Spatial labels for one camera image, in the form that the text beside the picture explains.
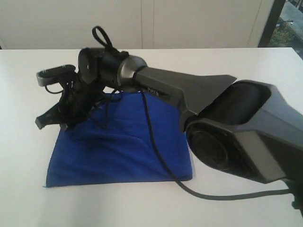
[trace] cabinet door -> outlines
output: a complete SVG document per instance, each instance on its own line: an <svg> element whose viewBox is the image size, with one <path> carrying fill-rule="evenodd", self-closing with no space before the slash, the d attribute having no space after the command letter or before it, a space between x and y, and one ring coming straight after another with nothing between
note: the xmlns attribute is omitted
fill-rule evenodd
<svg viewBox="0 0 303 227"><path fill-rule="evenodd" d="M106 30L117 48L142 47L140 0L18 2L0 4L0 39L5 49L99 46L91 34L95 25Z"/></svg>
<svg viewBox="0 0 303 227"><path fill-rule="evenodd" d="M257 47L272 2L154 0L153 47Z"/></svg>

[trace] blue fabric bag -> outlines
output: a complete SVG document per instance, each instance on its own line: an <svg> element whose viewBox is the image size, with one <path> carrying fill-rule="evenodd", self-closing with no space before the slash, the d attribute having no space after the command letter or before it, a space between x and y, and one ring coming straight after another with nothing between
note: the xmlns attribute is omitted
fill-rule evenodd
<svg viewBox="0 0 303 227"><path fill-rule="evenodd" d="M180 180L192 179L177 109L145 95L159 152ZM103 105L91 116L104 122L104 112ZM46 186L171 180L152 149L142 95L123 93L119 102L109 103L107 129L88 119L73 130L59 132Z"/></svg>

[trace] white tabletop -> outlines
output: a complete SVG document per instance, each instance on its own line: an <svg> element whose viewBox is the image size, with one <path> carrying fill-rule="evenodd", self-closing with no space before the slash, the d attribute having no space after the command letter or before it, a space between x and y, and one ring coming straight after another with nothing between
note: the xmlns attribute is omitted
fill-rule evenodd
<svg viewBox="0 0 303 227"><path fill-rule="evenodd" d="M295 227L300 213L292 195L246 201L205 201L173 182L115 183L44 188L59 126L39 130L35 118L60 95L39 87L36 72L77 65L79 50L0 51L0 225L2 227ZM130 50L150 67L196 75L230 74L277 85L303 113L303 61L292 49ZM284 189L213 170L195 157L201 193L230 195Z"/></svg>

